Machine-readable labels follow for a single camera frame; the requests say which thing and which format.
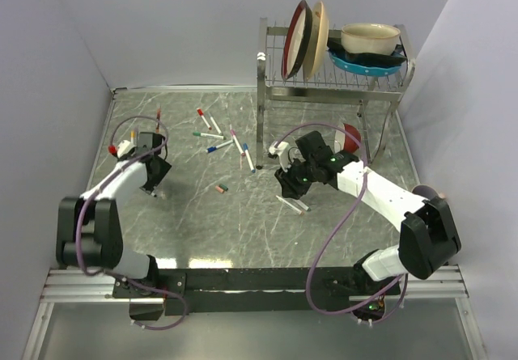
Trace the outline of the dark blue marker pen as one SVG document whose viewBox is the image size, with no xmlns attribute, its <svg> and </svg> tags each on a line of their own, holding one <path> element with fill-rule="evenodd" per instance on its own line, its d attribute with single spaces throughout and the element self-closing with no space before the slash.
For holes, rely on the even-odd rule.
<svg viewBox="0 0 518 360">
<path fill-rule="evenodd" d="M 217 151 L 217 150 L 219 150 L 219 149 L 222 149 L 222 148 L 224 148 L 224 147 L 226 147 L 226 146 L 230 146 L 231 144 L 234 144 L 234 141 L 233 141 L 233 140 L 229 140 L 229 141 L 226 141 L 226 142 L 220 143 L 220 144 L 218 144 L 218 145 L 216 145 L 216 146 L 208 147 L 208 148 L 206 149 L 206 153 L 207 153 L 207 154 L 209 154 L 209 153 L 215 152 L 215 151 Z"/>
</svg>

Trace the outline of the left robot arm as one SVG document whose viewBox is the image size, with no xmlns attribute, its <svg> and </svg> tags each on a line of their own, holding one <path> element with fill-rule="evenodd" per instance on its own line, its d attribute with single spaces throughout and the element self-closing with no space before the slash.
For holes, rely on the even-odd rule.
<svg viewBox="0 0 518 360">
<path fill-rule="evenodd" d="M 159 290 L 156 259 L 124 245 L 118 210 L 136 191 L 154 192 L 172 167 L 161 156 L 167 150 L 167 138 L 156 132 L 141 132 L 133 141 L 108 147 L 117 160 L 113 170 L 95 187 L 79 197 L 65 197 L 59 204 L 59 265 L 93 267 L 126 277 L 145 297 Z"/>
</svg>

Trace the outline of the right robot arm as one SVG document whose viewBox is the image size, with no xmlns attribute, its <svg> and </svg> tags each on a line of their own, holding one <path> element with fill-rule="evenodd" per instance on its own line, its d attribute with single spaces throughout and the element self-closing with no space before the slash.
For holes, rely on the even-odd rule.
<svg viewBox="0 0 518 360">
<path fill-rule="evenodd" d="M 359 261 L 355 287 L 372 294 L 383 280 L 409 273 L 425 280 L 461 250 L 461 239 L 448 203 L 404 190 L 364 165 L 356 155 L 335 152 L 312 131 L 295 142 L 301 156 L 291 159 L 287 142 L 275 142 L 269 155 L 279 161 L 275 177 L 282 197 L 299 200 L 312 184 L 327 184 L 361 200 L 399 233 L 396 245 Z"/>
</svg>

